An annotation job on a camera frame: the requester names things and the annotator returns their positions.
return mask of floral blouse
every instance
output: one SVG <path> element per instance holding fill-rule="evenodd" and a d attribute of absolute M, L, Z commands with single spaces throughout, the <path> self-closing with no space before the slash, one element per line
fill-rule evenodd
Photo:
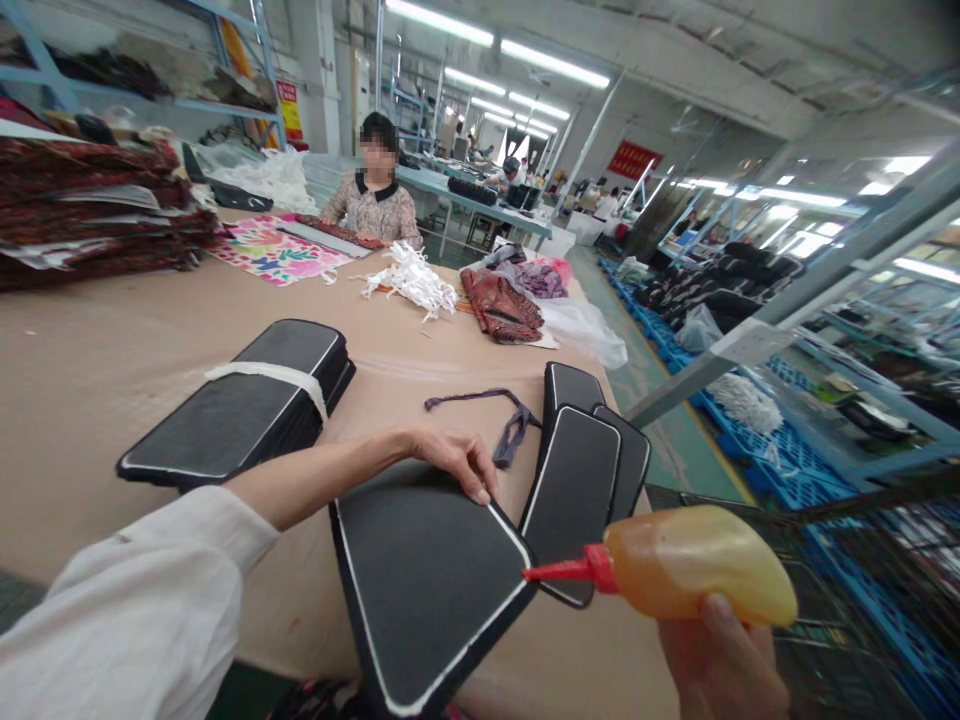
<path fill-rule="evenodd" d="M 344 215 L 347 216 L 347 227 L 354 232 L 369 233 L 384 242 L 403 240 L 415 250 L 423 245 L 413 198 L 396 182 L 383 190 L 370 192 L 363 182 L 362 171 L 348 175 L 320 218 L 337 225 Z"/>

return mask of concrete floor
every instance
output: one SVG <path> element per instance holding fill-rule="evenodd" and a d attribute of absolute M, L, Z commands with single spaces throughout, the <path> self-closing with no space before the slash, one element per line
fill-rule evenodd
<path fill-rule="evenodd" d="M 452 222 L 451 237 L 465 239 L 467 227 L 466 223 L 461 227 Z M 451 243 L 440 258 L 439 238 L 429 235 L 426 238 L 427 257 L 445 267 L 460 268 L 483 255 L 480 251 Z M 607 373 L 614 399 L 620 409 L 625 410 L 664 383 L 669 375 L 600 272 L 594 250 L 576 246 L 568 253 L 567 260 L 587 299 L 600 308 L 607 322 L 627 344 L 627 365 Z M 719 451 L 709 429 L 689 405 L 675 408 L 644 432 L 653 448 L 647 482 L 752 501 L 738 472 Z M 0 633 L 37 605 L 42 597 L 41 588 L 0 573 Z M 235 663 L 224 680 L 208 720 L 261 720 L 291 685 L 289 680 Z"/>

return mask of red nozzle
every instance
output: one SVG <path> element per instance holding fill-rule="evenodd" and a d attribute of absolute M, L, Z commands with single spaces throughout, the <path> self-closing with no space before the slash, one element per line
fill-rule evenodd
<path fill-rule="evenodd" d="M 540 580 L 582 580 L 592 582 L 597 590 L 608 595 L 619 592 L 617 578 L 613 574 L 613 563 L 610 554 L 600 544 L 587 545 L 583 549 L 586 557 L 580 560 L 566 560 L 530 568 L 523 571 L 523 578 L 527 582 Z"/>

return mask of purple strap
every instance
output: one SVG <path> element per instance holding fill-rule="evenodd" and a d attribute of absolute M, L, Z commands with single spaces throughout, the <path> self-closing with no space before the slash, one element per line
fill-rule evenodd
<path fill-rule="evenodd" d="M 513 401 L 513 404 L 517 406 L 517 412 L 514 413 L 513 417 L 510 418 L 510 421 L 503 429 L 503 435 L 500 436 L 500 442 L 497 443 L 497 449 L 493 453 L 493 464 L 502 470 L 510 467 L 510 463 L 513 462 L 513 456 L 516 455 L 517 448 L 519 448 L 523 442 L 523 436 L 527 432 L 527 426 L 533 425 L 534 427 L 543 428 L 543 425 L 540 424 L 536 416 L 530 412 L 530 408 L 520 402 L 520 398 L 514 395 L 513 392 L 506 388 L 493 388 L 492 390 L 485 390 L 482 393 L 450 395 L 445 398 L 430 398 L 423 403 L 423 407 L 426 408 L 427 412 L 430 412 L 435 405 L 447 402 L 448 400 L 476 400 L 477 398 L 496 397 L 497 395 L 506 395 Z M 513 433 L 513 437 L 510 437 L 510 430 L 514 426 L 516 426 L 516 431 Z"/>

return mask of orange glue bottle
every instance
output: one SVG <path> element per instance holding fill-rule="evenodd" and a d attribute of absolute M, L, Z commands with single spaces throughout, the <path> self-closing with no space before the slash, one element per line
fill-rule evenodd
<path fill-rule="evenodd" d="M 528 582 L 582 580 L 626 598 L 660 620 L 694 620 L 709 594 L 726 595 L 752 625 L 791 625 L 797 596 L 773 550 L 756 531 L 714 505 L 628 518 L 607 527 L 585 557 L 524 570 Z"/>

